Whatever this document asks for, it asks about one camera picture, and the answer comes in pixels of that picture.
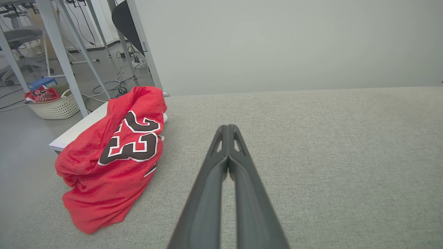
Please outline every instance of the black baseboard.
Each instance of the black baseboard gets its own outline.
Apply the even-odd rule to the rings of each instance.
[[[111,43],[111,44],[108,44],[108,47],[112,47],[112,46],[114,46],[115,44],[118,44],[118,43],[120,43],[120,40],[118,40],[118,41],[115,41],[115,42],[113,42],[113,43]],[[91,52],[91,51],[100,51],[100,50],[105,50],[105,46],[103,46],[103,47],[93,47],[93,48],[88,48],[88,49],[86,49],[88,52]],[[70,51],[68,51],[70,54],[75,54],[75,53],[78,53],[78,50],[70,50]]]

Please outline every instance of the black chair backrest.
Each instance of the black chair backrest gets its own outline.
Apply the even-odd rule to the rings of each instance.
[[[115,27],[143,54],[140,39],[137,34],[131,12],[129,12],[128,3],[126,1],[117,5],[112,11],[112,21]]]

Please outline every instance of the woven basket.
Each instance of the woven basket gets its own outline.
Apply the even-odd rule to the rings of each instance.
[[[28,106],[43,119],[65,119],[76,114],[80,109],[74,95],[65,96],[71,89],[66,90],[60,98],[44,103],[29,103]]]

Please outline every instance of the blue box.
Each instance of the blue box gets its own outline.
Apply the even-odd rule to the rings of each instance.
[[[33,90],[37,90],[37,88],[39,86],[43,86],[43,85],[46,86],[47,88],[51,88],[51,87],[58,85],[58,84],[54,78],[45,77],[45,78],[41,78],[41,79],[29,84],[28,87],[29,87],[29,90],[33,91]]]

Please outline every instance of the gray carpet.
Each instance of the gray carpet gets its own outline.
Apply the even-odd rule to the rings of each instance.
[[[155,175],[126,219],[72,224],[58,176],[4,248],[166,248],[217,127],[236,124],[292,248],[443,248],[443,87],[169,97]],[[236,247],[224,182],[222,248]]]

